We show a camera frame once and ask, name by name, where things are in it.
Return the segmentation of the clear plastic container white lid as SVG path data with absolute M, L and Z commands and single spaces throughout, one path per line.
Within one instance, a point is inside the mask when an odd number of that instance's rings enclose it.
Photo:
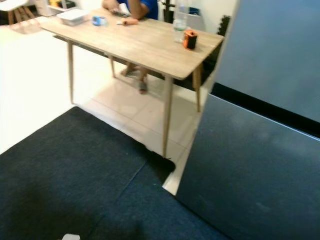
M 87 21 L 87 14 L 89 12 L 82 9 L 71 9 L 58 13 L 57 18 L 67 26 L 77 26 Z

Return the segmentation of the dark blue carpet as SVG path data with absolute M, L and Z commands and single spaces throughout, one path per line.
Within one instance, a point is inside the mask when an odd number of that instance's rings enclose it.
M 0 155 L 0 239 L 229 240 L 163 188 L 174 169 L 73 107 Z

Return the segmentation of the white chair with wooden legs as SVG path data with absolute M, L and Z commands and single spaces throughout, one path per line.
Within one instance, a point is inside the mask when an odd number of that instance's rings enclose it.
M 23 9 L 30 0 L 1 0 L 0 11 L 7 12 L 7 20 L 9 26 L 19 24 L 23 21 L 22 16 L 24 14 Z

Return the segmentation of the blue digital timer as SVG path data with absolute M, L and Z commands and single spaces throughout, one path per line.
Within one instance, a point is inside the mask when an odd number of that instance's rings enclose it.
M 107 26 L 108 18 L 106 16 L 93 15 L 91 17 L 91 23 L 93 26 Z

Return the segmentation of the light wooden table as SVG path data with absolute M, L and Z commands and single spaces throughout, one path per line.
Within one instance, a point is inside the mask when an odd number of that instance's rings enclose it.
M 107 25 L 94 26 L 91 16 L 105 16 Z M 74 103 L 74 54 L 73 46 L 85 45 L 98 50 L 109 58 L 119 58 L 164 76 L 164 110 L 162 131 L 162 157 L 167 156 L 170 119 L 172 116 L 173 86 L 175 80 L 194 77 L 196 109 L 201 109 L 202 64 L 219 46 L 224 37 L 209 32 L 198 32 L 194 50 L 174 41 L 173 27 L 159 20 L 142 20 L 136 25 L 117 25 L 121 20 L 104 9 L 95 9 L 87 21 L 75 26 L 52 19 L 41 24 L 41 29 L 60 36 L 67 43 L 68 81 L 70 102 Z

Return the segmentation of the small orange cylinder with tag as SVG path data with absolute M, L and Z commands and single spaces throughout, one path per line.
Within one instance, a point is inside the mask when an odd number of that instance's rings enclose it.
M 134 26 L 138 24 L 139 24 L 139 21 L 138 19 L 135 19 L 135 18 L 124 18 L 118 22 L 118 25 L 122 25 L 122 26 Z

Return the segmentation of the person in blue shirt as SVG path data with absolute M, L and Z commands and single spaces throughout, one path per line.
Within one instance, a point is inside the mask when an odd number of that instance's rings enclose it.
M 102 0 L 102 7 L 111 13 L 121 13 L 121 4 L 126 5 L 130 18 L 135 20 L 155 19 L 158 20 L 159 5 L 157 0 Z M 148 87 L 146 76 L 148 70 L 137 66 L 132 62 L 127 62 L 124 70 L 121 71 L 123 77 L 127 77 L 135 71 L 139 71 L 137 77 L 138 92 L 142 95 L 147 93 Z

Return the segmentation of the clear plastic water bottle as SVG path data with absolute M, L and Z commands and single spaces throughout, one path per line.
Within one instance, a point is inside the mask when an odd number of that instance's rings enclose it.
M 183 43 L 185 30 L 188 28 L 189 0 L 175 0 L 173 9 L 173 40 Z

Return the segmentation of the orange and black tape measure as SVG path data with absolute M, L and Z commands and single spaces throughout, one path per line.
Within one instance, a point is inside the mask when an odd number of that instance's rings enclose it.
M 197 46 L 198 32 L 193 29 L 186 29 L 183 32 L 183 47 L 186 50 L 194 51 Z

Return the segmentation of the black foam panel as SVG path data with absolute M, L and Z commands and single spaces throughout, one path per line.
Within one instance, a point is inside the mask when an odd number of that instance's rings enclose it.
M 217 35 L 221 35 L 221 36 L 226 36 L 229 24 L 230 24 L 230 20 L 231 20 L 231 16 L 228 14 L 224 14 L 224 16 L 222 16 L 220 23 L 218 25 L 218 29 L 217 29 Z

